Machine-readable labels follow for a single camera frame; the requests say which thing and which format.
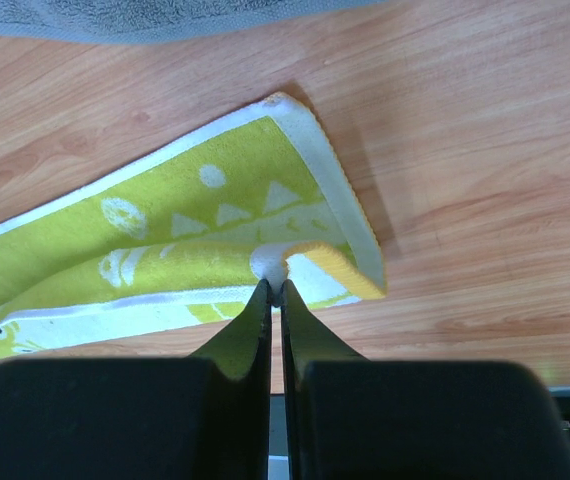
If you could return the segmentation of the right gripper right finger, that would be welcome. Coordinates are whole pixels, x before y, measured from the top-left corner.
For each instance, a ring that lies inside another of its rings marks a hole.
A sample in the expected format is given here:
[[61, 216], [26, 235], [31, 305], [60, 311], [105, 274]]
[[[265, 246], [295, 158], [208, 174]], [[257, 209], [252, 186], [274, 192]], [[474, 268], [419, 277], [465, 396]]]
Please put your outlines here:
[[280, 293], [295, 479], [570, 479], [548, 390], [502, 361], [369, 360]]

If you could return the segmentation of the yellow green patterned towel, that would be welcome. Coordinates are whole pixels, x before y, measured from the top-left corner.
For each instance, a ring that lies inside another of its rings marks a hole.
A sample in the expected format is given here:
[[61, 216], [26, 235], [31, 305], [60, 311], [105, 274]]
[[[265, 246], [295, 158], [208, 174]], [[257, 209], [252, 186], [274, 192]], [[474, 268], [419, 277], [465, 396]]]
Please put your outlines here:
[[0, 359], [228, 320], [263, 280], [312, 308], [387, 293], [333, 147], [283, 93], [0, 223]]

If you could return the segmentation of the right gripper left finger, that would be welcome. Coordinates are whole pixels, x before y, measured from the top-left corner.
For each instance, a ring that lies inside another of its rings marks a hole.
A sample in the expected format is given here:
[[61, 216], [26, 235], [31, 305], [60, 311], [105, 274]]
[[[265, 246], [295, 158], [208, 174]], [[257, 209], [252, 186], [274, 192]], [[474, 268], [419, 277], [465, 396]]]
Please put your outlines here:
[[0, 364], [0, 479], [263, 479], [271, 289], [186, 357]]

